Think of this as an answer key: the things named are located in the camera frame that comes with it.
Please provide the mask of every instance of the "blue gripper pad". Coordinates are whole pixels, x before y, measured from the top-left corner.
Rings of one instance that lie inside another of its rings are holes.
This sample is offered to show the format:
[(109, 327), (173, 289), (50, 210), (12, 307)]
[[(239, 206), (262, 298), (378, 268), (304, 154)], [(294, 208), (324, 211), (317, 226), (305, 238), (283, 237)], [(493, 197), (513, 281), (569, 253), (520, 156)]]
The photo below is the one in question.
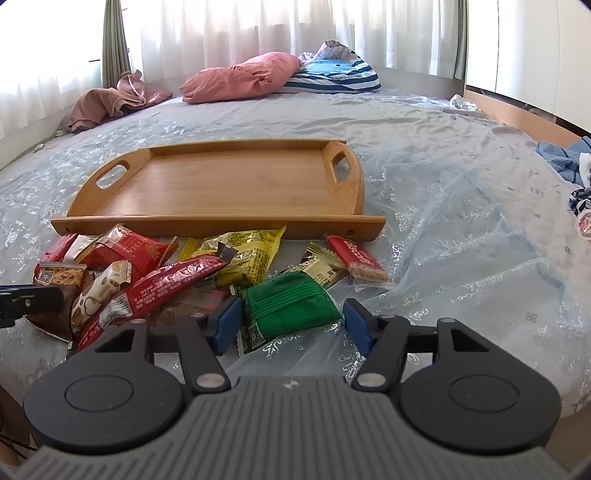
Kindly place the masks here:
[(349, 337), (353, 340), (358, 352), (363, 356), (369, 355), (375, 339), (370, 337), (367, 320), (355, 308), (351, 299), (347, 299), (343, 303), (343, 317), (345, 317), (345, 328), (349, 332)]
[(215, 355), (223, 355), (242, 326), (242, 297), (236, 297), (217, 318), (216, 333), (209, 339)]

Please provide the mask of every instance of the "wooden headboard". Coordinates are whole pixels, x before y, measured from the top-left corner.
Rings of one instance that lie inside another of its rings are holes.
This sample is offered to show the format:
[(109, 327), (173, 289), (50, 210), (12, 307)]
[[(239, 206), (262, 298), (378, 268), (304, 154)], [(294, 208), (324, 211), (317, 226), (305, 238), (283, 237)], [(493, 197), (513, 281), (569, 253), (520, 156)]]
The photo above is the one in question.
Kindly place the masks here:
[(477, 104), (493, 120), (519, 128), (538, 142), (547, 141), (560, 147), (569, 147), (581, 138), (540, 116), (481, 93), (466, 90), (464, 98)]

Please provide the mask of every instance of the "tray handle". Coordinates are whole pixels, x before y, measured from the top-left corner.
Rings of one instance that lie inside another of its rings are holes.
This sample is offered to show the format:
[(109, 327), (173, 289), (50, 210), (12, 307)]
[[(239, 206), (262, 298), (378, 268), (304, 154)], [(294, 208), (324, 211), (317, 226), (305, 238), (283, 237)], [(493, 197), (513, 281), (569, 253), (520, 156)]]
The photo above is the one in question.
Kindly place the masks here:
[[(324, 170), (332, 190), (331, 205), (333, 213), (339, 215), (363, 214), (363, 198), (365, 189), (363, 185), (363, 172), (357, 155), (341, 142), (329, 142), (322, 152)], [(339, 181), (335, 168), (345, 159), (349, 165), (349, 175)]]
[[(108, 202), (125, 182), (148, 164), (150, 158), (150, 149), (145, 148), (121, 155), (104, 164), (84, 182), (68, 210), (68, 216), (93, 215), (96, 207)], [(119, 165), (127, 171), (108, 187), (99, 187), (96, 182)]]

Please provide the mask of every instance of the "qr code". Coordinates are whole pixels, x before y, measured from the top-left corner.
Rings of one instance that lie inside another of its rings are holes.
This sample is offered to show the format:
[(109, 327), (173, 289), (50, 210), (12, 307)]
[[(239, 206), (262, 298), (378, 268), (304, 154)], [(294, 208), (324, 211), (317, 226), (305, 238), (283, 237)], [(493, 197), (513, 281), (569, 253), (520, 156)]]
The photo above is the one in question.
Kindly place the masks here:
[(42, 285), (49, 285), (53, 278), (54, 272), (52, 270), (41, 270), (37, 276), (37, 283)]
[(131, 317), (132, 315), (133, 310), (129, 305), (127, 295), (124, 293), (111, 300), (105, 309), (99, 313), (99, 325), (102, 329), (105, 329), (113, 320), (122, 317)]
[(263, 337), (259, 327), (256, 323), (253, 323), (248, 328), (248, 336), (251, 338), (251, 349), (254, 350), (255, 348), (260, 347), (263, 343), (265, 343), (265, 337)]

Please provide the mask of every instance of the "white sheer curtain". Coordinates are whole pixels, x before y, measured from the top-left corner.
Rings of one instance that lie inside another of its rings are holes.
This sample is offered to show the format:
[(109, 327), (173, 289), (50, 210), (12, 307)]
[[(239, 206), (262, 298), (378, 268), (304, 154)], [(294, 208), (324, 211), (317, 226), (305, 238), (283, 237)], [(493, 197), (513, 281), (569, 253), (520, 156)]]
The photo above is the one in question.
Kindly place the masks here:
[(104, 0), (0, 6), (0, 139), (100, 86)]
[(458, 0), (127, 0), (132, 64), (146, 81), (334, 39), (374, 67), (453, 77)]

